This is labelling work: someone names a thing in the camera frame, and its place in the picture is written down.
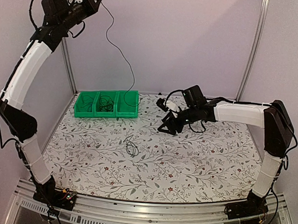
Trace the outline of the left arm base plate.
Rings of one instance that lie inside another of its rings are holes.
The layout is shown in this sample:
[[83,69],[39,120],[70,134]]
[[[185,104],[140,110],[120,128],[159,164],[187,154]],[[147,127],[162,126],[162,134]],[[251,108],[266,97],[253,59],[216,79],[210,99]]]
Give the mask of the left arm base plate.
[[71,191],[68,188],[60,190],[41,187],[37,188],[35,194],[33,195],[33,199],[36,201],[69,211],[73,210],[76,197],[77,192]]

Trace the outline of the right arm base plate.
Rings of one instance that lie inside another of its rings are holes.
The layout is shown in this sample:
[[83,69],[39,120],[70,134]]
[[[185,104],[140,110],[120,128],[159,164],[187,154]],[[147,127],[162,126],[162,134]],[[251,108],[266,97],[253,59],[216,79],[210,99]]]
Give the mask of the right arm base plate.
[[228,203],[224,209],[228,219],[238,219],[240,224],[263,224],[267,220],[268,211],[265,202],[256,206],[248,201]]

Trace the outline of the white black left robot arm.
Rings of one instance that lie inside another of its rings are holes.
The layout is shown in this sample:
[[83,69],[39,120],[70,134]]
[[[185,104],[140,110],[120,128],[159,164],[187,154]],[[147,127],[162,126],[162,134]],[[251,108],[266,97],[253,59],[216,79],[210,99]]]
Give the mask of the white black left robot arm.
[[27,92],[38,71],[75,25],[98,12],[102,0],[42,0],[43,23],[35,32],[0,92],[0,118],[8,125],[19,158],[30,171],[35,199],[55,204],[60,191],[47,169],[37,141],[37,121],[23,111]]

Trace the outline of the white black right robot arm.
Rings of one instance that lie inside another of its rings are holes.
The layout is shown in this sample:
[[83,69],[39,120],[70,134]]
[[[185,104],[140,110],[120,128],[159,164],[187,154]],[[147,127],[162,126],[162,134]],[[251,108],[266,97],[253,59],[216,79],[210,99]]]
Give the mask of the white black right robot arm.
[[225,213],[229,218],[238,218],[267,212],[266,197],[273,191],[281,170],[288,168],[288,153],[298,145],[284,103],[281,100],[255,103],[224,97],[207,98],[198,85],[179,92],[186,102],[185,109],[170,101],[172,94],[157,100],[157,106],[167,113],[158,131],[175,135],[181,133],[185,125],[190,126],[195,122],[247,125],[262,159],[262,166],[247,199],[227,204]]

